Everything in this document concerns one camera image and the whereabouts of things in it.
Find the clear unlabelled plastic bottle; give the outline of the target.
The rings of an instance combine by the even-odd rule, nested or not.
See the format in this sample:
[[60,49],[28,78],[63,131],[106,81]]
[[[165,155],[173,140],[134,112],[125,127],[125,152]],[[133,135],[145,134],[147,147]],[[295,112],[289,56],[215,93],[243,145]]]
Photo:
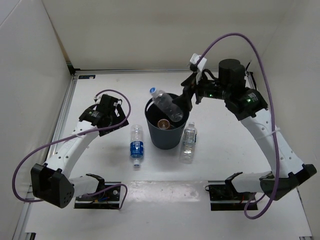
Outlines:
[[179,122],[183,119],[183,111],[178,105],[173,103],[173,98],[167,92],[152,87],[149,93],[153,103],[166,114],[172,122]]

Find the clear bottle white green label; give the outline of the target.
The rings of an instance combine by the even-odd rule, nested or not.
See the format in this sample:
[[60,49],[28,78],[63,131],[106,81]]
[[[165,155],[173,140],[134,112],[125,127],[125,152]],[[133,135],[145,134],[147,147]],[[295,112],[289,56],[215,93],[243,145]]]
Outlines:
[[189,122],[185,127],[182,136],[182,145],[180,149],[179,160],[184,164],[193,162],[195,147],[197,141],[197,129],[194,122]]

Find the clear bottle blue label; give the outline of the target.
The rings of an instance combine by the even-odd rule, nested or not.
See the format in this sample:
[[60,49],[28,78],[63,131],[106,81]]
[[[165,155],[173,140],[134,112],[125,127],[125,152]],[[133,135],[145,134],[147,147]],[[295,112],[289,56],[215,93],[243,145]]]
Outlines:
[[141,125],[131,126],[129,149],[133,167],[139,168],[144,157],[143,127]]

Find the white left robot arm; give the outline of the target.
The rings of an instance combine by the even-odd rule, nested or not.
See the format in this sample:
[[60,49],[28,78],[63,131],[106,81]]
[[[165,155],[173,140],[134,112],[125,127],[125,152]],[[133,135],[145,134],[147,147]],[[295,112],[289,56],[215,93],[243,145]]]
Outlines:
[[[150,89],[152,98],[145,106],[145,117],[152,143],[159,149],[170,150],[178,145],[190,111],[191,99],[195,93],[196,75],[192,73],[185,81],[182,95],[169,94],[169,105],[181,109],[181,116],[174,118],[173,112],[165,112],[160,98],[166,93]],[[72,135],[60,139],[62,146],[43,164],[36,163],[31,171],[32,192],[36,198],[61,209],[72,198],[85,197],[100,200],[105,192],[105,180],[88,173],[78,178],[70,178],[75,164],[85,149],[96,137],[103,137],[129,124],[128,115],[122,109],[122,100],[100,91],[94,97],[95,104],[87,108],[79,117]]]

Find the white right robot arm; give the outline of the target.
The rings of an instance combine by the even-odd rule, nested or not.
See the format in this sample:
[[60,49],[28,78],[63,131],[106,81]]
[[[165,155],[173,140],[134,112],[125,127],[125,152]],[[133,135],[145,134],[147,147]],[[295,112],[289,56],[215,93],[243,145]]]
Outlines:
[[263,193],[278,201],[317,173],[313,164],[305,164],[290,148],[275,126],[263,96],[246,86],[245,67],[236,59],[224,59],[218,65],[218,77],[205,68],[207,60],[194,54],[190,60],[192,74],[181,83],[183,92],[174,99],[184,110],[192,109],[192,98],[223,100],[226,108],[250,132],[266,157],[271,170],[261,173],[237,172],[228,177],[224,193],[230,200],[242,193]]

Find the brown cup inside bin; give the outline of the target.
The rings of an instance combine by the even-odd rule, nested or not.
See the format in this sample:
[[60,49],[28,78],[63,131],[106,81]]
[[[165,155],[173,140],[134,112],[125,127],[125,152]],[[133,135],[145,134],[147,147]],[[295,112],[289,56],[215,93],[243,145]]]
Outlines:
[[157,127],[161,130],[169,130],[171,128],[170,121],[163,118],[157,122]]

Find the dark grey plastic bin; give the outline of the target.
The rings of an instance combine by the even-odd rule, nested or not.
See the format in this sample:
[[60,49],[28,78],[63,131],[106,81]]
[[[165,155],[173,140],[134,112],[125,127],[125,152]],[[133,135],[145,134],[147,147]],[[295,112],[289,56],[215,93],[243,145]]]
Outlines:
[[[169,95],[173,99],[180,98],[173,93],[169,93]],[[173,100],[173,102],[176,103],[183,112],[183,118],[179,122],[171,121],[166,114],[153,104],[151,98],[144,109],[151,141],[157,148],[162,150],[173,149],[179,144],[190,115],[190,111],[184,102],[181,100]]]

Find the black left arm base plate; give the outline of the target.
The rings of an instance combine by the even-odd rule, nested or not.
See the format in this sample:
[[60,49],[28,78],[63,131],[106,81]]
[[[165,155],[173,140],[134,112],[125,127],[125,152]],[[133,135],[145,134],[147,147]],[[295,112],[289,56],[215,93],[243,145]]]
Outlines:
[[113,187],[93,197],[76,197],[74,209],[118,210],[120,208],[121,186]]

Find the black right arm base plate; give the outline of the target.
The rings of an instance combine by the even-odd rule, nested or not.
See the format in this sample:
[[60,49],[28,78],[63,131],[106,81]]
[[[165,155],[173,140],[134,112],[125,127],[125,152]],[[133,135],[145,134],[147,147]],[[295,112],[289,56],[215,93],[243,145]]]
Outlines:
[[233,194],[224,183],[216,181],[209,181],[204,189],[209,193],[212,212],[243,211],[251,196],[250,193]]

